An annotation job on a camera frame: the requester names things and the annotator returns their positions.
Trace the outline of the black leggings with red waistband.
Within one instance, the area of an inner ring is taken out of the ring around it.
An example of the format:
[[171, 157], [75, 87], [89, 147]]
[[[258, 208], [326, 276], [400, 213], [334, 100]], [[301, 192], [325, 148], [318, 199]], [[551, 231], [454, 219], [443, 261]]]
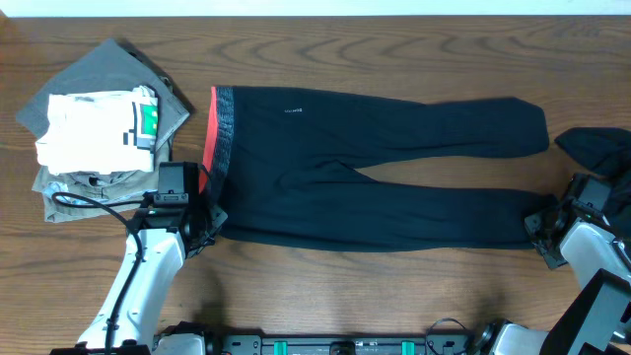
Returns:
[[425, 105], [298, 88], [215, 87], [203, 163], [225, 238], [391, 252], [526, 249], [526, 215], [552, 195], [380, 182], [364, 168], [422, 158], [520, 158], [549, 145], [517, 98]]

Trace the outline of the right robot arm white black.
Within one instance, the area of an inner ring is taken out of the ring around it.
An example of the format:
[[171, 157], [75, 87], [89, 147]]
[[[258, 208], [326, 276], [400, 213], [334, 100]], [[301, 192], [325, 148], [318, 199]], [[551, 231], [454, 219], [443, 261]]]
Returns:
[[604, 214], [578, 200], [558, 249], [580, 294], [548, 331], [506, 319], [487, 326], [471, 354], [622, 354], [630, 342], [630, 258]]

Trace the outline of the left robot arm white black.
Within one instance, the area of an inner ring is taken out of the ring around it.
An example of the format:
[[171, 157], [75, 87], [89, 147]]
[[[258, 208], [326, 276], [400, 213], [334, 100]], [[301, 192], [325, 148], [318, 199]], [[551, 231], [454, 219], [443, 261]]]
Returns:
[[112, 205], [83, 199], [118, 219], [126, 232], [119, 271], [98, 314], [71, 347], [54, 354], [213, 354], [221, 351], [205, 325], [183, 321], [157, 331], [164, 302], [184, 263], [216, 242], [227, 220], [221, 207], [188, 193], [149, 192], [131, 219]]

